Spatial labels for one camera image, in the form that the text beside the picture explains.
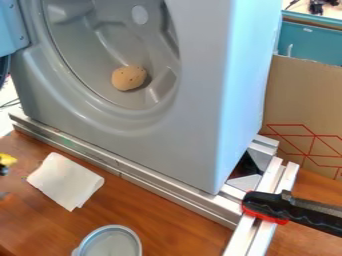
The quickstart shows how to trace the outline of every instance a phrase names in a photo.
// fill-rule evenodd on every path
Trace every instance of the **wooden tabletop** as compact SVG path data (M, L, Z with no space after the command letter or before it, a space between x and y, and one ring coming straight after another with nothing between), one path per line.
M25 178L50 152L57 152L105 178L105 185L81 209L68 212ZM32 138L13 132L0 152L19 161L0 192L0 255L70 255L94 229L120 224L140 237L144 256L220 256L232 231L181 206ZM300 171L296 196L341 205L342 183ZM268 255L342 255L342 239L297 224L278 227Z

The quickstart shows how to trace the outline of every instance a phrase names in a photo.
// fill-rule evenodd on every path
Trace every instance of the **washing machine door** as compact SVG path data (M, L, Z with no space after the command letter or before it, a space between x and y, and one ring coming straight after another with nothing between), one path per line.
M281 1L18 2L30 44L11 73L27 116L219 192L262 123ZM125 65L147 70L142 87L112 86Z

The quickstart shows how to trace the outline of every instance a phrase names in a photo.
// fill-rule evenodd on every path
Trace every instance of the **potato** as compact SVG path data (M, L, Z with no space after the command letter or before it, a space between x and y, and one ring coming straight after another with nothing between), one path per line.
M112 84L120 91L128 91L141 86L147 77L147 72L139 66L124 66L114 70Z

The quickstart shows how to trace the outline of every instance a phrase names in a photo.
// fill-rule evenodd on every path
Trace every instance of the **can lid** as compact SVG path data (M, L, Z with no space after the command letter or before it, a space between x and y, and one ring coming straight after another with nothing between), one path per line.
M109 225L90 233L76 256L142 256L141 242L129 228Z

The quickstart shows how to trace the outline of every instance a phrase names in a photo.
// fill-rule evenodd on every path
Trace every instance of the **cardboard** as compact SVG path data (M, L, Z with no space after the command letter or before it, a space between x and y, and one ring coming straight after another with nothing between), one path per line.
M342 180L342 68L274 56L260 134L281 158Z

